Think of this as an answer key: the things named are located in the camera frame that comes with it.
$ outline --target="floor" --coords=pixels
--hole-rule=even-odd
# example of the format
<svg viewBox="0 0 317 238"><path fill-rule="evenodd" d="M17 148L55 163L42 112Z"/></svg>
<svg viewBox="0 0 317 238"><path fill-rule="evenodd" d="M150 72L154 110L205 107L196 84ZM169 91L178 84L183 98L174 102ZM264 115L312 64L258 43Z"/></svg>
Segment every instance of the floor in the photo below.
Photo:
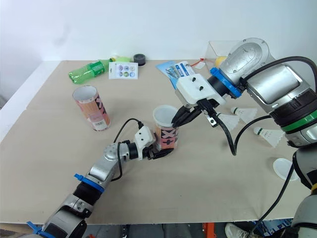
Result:
<svg viewBox="0 0 317 238"><path fill-rule="evenodd" d="M216 223L215 233L218 238L226 238L225 223ZM202 223L190 224L147 224L126 226L128 238L205 238ZM95 238L122 238L122 226L89 225L83 238L93 235ZM0 238L18 238L23 234L1 230Z"/></svg>

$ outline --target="green stripe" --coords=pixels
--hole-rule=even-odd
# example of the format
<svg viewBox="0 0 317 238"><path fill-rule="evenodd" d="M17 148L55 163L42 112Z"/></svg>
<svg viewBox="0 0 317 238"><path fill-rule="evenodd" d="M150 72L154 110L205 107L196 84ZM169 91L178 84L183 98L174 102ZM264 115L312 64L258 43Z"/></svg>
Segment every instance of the green stripe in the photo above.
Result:
<svg viewBox="0 0 317 238"><path fill-rule="evenodd" d="M281 127L281 129L285 132L291 131L291 130L295 130L296 128L299 128L307 123L310 123L312 120L317 119L317 110L313 111L312 113L310 113L308 116L292 123L289 124L285 127Z"/></svg>
<svg viewBox="0 0 317 238"><path fill-rule="evenodd" d="M263 128L260 128L258 131L258 135L261 133L261 131L263 130Z"/></svg>

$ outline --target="sneaker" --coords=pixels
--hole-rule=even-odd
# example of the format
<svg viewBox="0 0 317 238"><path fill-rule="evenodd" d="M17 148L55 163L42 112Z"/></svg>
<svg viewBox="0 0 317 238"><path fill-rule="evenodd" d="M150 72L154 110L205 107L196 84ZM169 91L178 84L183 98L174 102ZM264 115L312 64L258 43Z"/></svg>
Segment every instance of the sneaker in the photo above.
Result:
<svg viewBox="0 0 317 238"><path fill-rule="evenodd" d="M224 232L226 233L228 238L247 238L248 232L238 228L236 225L232 223L227 223L224 228ZM259 235L252 234L250 238L263 238Z"/></svg>

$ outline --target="table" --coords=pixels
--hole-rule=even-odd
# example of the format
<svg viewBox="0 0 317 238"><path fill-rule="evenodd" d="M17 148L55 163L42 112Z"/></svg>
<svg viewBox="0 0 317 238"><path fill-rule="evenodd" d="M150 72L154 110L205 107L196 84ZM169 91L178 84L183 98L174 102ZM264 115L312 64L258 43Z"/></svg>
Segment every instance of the table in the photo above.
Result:
<svg viewBox="0 0 317 238"><path fill-rule="evenodd" d="M0 144L0 222L42 224L74 191L75 173L85 174L112 143L122 124L136 117L153 127L153 109L181 103L166 76L149 61L138 80L108 80L107 74L88 84L97 87L110 115L111 127L93 131L72 99L78 87L67 73L87 61L62 61ZM205 77L207 68L195 69ZM245 93L217 108L258 107ZM259 108L257 116L265 115ZM258 122L278 128L271 119ZM232 132L236 136L239 126ZM130 124L119 140L133 139ZM203 115L179 130L178 148L154 161L125 164L123 177L110 183L95 205L88 224L141 224L245 221L259 218L277 197L284 181L273 171L276 158L292 158L283 138L272 148L253 130L240 139L232 156L223 131ZM290 182L279 205L267 217L288 218L309 191Z"/></svg>

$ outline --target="white backdrop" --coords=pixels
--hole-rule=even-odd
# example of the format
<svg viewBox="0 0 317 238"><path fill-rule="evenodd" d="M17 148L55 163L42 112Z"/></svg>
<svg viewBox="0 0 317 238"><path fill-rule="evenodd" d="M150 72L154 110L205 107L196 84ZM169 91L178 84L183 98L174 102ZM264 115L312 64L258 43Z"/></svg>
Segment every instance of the white backdrop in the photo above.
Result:
<svg viewBox="0 0 317 238"><path fill-rule="evenodd" d="M317 62L316 0L2 0L1 88L10 98L43 60L144 53L198 59L209 40L267 41ZM298 69L312 82L306 67Z"/></svg>

